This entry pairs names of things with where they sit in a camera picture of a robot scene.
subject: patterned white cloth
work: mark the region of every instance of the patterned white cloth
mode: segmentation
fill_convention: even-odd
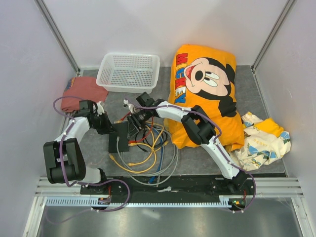
[[[233,161],[245,170],[254,170],[263,164],[271,164],[290,151],[290,135],[278,126],[272,118],[262,121],[248,112],[241,117],[245,129],[245,144],[230,152]]]

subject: metal frame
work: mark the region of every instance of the metal frame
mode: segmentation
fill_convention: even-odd
[[[38,5],[40,11],[42,12],[45,20],[47,21],[50,29],[55,35],[60,47],[63,49],[66,57],[68,58],[71,66],[77,72],[78,76],[82,76],[82,71],[76,63],[72,53],[70,52],[61,32],[59,31],[53,17],[51,16],[44,0],[34,0]],[[255,70],[260,64],[263,56],[270,47],[273,39],[275,38],[277,32],[285,21],[287,15],[295,4],[296,0],[288,0],[285,4],[281,14],[279,15],[276,23],[274,24],[270,34],[268,35],[264,45],[262,46],[257,58],[255,59],[253,65],[251,66],[253,75],[260,93],[260,97],[264,104],[264,109],[266,114],[269,116],[270,113],[265,105],[265,100],[260,90],[260,85],[257,80]],[[68,121],[64,121],[64,125],[61,130],[67,125]],[[257,196],[256,198],[292,198],[292,202],[295,208],[295,213],[300,224],[302,234],[304,237],[316,237],[315,230],[311,225],[310,214],[307,212],[306,201],[303,196],[303,192],[299,185],[297,178],[256,178],[257,184]],[[40,228],[40,222],[43,216],[44,207],[48,197],[73,197],[82,198],[89,197],[87,195],[80,195],[80,185],[74,185],[68,188],[64,184],[50,184],[47,178],[40,178],[38,188],[34,197],[32,208],[29,214],[27,224],[23,233],[23,237],[35,237]],[[241,196],[220,196],[220,198],[240,198]]]
[[[304,237],[315,236],[313,227],[310,224],[309,215],[306,212],[305,198],[299,181],[297,178],[255,178],[257,185],[256,198],[292,198],[293,205],[295,207],[295,213],[299,221],[302,233]],[[74,185],[68,188],[65,184],[51,184],[46,177],[42,177],[39,180],[39,184],[35,193],[33,205],[29,214],[29,218],[23,233],[23,237],[37,236],[37,232],[40,228],[40,222],[43,216],[46,200],[51,197],[60,197],[64,199],[82,199],[82,198],[95,198],[95,196],[81,195],[80,185]],[[107,195],[99,196],[100,198],[107,198]],[[226,198],[242,198],[242,196],[225,195],[220,196],[221,200]],[[150,206],[150,203],[131,204],[133,207]],[[194,203],[189,205],[171,203],[161,203],[157,207],[213,207],[209,203]]]
[[[41,11],[43,17],[45,18],[46,22],[48,23],[50,29],[52,30],[54,36],[56,37],[60,47],[64,51],[69,63],[73,67],[73,69],[79,73],[80,72],[80,67],[75,61],[75,58],[73,57],[72,53],[70,52],[65,39],[63,38],[62,34],[60,33],[52,15],[50,14],[46,4],[44,3],[43,0],[34,0],[37,6],[39,7],[39,10]]]
[[[282,26],[283,22],[285,21],[287,15],[289,14],[290,10],[292,9],[294,3],[296,2],[296,0],[287,0],[284,8],[282,9],[281,14],[278,16],[275,25],[273,26],[272,30],[270,31],[265,43],[263,44],[257,58],[255,59],[253,65],[251,66],[251,68],[253,70],[255,70],[259,63],[261,62],[263,56],[266,54],[268,48],[270,47],[273,39],[275,38],[275,36],[277,35],[280,27]]]

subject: folded red towel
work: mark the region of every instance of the folded red towel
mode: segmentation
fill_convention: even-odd
[[[108,95],[108,91],[96,84],[96,78],[78,77],[72,78],[71,87],[64,92],[65,95],[75,95],[86,100],[95,102],[104,101]],[[73,112],[79,110],[80,99],[63,98],[61,109],[65,112]]]

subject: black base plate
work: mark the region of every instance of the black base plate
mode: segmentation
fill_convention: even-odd
[[[285,174],[257,174],[254,177],[285,177]],[[165,183],[156,186],[145,186],[137,183],[130,177],[111,177],[108,180],[121,179],[125,181],[130,188],[131,196],[129,203],[187,203],[187,202],[218,202],[220,195],[231,195],[227,188],[227,180],[221,175],[174,175]],[[149,177],[140,176],[136,178],[147,183]],[[124,202],[127,198],[127,188],[120,182],[110,183],[112,202]],[[173,192],[157,192],[167,187],[171,187]],[[252,180],[247,180],[242,189],[234,193],[236,196],[243,196],[243,190],[247,195],[253,195]],[[86,188],[81,188],[81,194],[87,193]]]
[[[108,151],[109,153],[117,153],[118,150],[120,152],[128,152],[129,146],[128,146],[128,123],[127,122],[121,122],[113,124],[113,127],[117,130],[114,133],[110,133],[109,135],[109,147]]]

